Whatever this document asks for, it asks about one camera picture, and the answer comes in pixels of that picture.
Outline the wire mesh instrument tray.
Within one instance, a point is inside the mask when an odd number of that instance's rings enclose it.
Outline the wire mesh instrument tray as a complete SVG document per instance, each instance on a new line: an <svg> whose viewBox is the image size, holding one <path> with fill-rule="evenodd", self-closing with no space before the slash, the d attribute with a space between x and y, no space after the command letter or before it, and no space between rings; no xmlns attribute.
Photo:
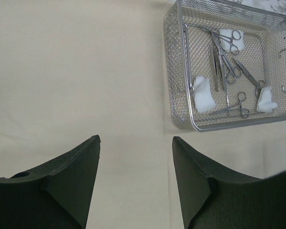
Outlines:
<svg viewBox="0 0 286 229"><path fill-rule="evenodd" d="M176 127L206 132L286 120L286 15L178 0L163 26Z"/></svg>

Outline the curved steel clamp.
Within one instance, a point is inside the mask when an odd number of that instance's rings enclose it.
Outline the curved steel clamp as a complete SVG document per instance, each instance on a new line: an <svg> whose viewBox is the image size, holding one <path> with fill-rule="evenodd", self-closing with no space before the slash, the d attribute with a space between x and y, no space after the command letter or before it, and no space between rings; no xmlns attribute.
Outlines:
<svg viewBox="0 0 286 229"><path fill-rule="evenodd" d="M227 42L230 47L228 48L228 51L233 54L233 55L238 55L240 50L239 48L233 43L233 41L239 41L241 40L242 36L241 33L237 30L232 30L230 36L222 35L218 32L215 32L211 29L202 27L202 26L197 26L197 28L202 29L203 31L208 32L211 35L211 38L213 39L213 42L218 50L219 53L224 53L224 48L220 44L220 41L223 40Z"/></svg>

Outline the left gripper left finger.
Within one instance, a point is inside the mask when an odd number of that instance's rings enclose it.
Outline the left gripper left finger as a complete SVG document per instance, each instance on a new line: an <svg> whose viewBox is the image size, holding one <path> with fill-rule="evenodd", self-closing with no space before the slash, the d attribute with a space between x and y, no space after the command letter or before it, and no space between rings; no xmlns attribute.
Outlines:
<svg viewBox="0 0 286 229"><path fill-rule="evenodd" d="M100 159L94 135L37 167L0 177L0 229L84 229Z"/></svg>

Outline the beige surgical wrap cloth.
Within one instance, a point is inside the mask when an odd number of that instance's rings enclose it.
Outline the beige surgical wrap cloth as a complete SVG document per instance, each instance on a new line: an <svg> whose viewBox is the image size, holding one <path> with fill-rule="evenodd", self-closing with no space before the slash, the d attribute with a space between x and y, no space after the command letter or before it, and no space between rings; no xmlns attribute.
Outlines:
<svg viewBox="0 0 286 229"><path fill-rule="evenodd" d="M170 120L168 0L0 0L0 177L91 137L89 229L181 229L172 139L241 173L286 170L286 121L199 133Z"/></svg>

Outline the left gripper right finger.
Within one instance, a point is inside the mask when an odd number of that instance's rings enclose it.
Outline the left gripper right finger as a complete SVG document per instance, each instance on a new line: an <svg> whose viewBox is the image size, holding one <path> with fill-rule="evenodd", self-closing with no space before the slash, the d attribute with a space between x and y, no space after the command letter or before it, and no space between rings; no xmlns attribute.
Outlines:
<svg viewBox="0 0 286 229"><path fill-rule="evenodd" d="M286 229L286 171L260 179L172 141L186 229Z"/></svg>

